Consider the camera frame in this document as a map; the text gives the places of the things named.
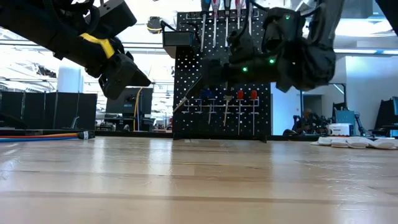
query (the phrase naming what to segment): tool rack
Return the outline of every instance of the tool rack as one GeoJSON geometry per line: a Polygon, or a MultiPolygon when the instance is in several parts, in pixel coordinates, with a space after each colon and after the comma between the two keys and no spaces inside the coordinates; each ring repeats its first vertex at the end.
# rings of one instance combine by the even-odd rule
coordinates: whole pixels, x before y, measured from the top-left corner
{"type": "MultiPolygon", "coordinates": [[[[193,49],[177,48],[175,58],[174,108],[181,102],[187,90],[201,75],[203,58],[220,58],[221,63],[228,61],[229,52],[225,48],[226,22],[224,11],[218,12],[217,45],[213,48],[213,18],[206,20],[203,52],[200,43],[193,49]]],[[[244,25],[245,9],[242,10],[241,28],[244,25]]],[[[262,23],[265,14],[254,10],[252,18],[252,37],[257,48],[261,48],[263,37],[262,23]]],[[[197,31],[201,35],[202,18],[200,12],[179,12],[177,14],[177,31],[197,31]]],[[[237,29],[236,11],[231,10],[229,32],[237,29]]],[[[218,86],[210,98],[196,96],[185,102],[181,111],[173,116],[173,133],[180,138],[213,138],[213,139],[260,139],[266,140],[271,135],[271,86],[263,84],[240,84],[233,87],[232,100],[228,104],[227,120],[224,126],[226,88],[218,86]],[[237,91],[244,92],[243,100],[237,99],[237,91]],[[257,91],[257,98],[250,99],[251,91],[257,91]]]]}

